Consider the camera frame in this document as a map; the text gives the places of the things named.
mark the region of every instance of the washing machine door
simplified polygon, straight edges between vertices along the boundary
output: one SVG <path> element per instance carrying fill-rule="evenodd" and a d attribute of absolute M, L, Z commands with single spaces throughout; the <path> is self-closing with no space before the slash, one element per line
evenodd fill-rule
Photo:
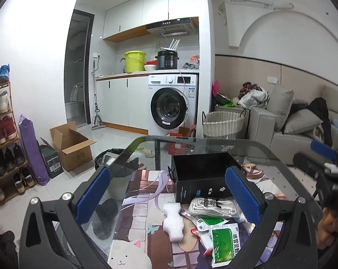
<path fill-rule="evenodd" d="M 164 129 L 174 129 L 186 119 L 188 103 L 179 90 L 162 88 L 153 95 L 150 109 L 157 125 Z"/>

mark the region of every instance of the pressure cooker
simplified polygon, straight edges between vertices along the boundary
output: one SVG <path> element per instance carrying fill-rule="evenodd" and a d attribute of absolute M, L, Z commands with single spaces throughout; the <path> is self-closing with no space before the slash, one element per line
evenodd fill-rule
<path fill-rule="evenodd" d="M 178 53 L 174 50 L 162 50 L 158 52 L 157 59 L 158 70 L 169 70 L 178 68 Z"/>

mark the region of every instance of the purple bag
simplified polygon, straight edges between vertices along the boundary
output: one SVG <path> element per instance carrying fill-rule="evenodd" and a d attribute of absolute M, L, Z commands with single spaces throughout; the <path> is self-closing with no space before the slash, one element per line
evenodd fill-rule
<path fill-rule="evenodd" d="M 21 114 L 19 128 L 22 144 L 24 146 L 34 177 L 39 184 L 46 185 L 50 181 L 50 177 L 47 174 L 47 169 L 42 159 L 40 147 L 35 135 L 34 125 L 32 121 Z"/>

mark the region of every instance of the blue shoe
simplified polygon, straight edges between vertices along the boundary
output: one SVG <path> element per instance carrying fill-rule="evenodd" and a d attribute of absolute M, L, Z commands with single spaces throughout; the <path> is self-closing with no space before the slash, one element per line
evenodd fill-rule
<path fill-rule="evenodd" d="M 0 84 L 10 80 L 10 65 L 2 65 L 0 68 Z"/>

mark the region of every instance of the white bowl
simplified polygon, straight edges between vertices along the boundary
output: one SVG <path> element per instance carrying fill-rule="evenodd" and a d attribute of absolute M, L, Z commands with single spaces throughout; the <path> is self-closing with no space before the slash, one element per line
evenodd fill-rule
<path fill-rule="evenodd" d="M 146 71 L 154 71 L 154 70 L 156 70 L 156 64 L 146 64 L 144 66 L 144 69 Z"/>

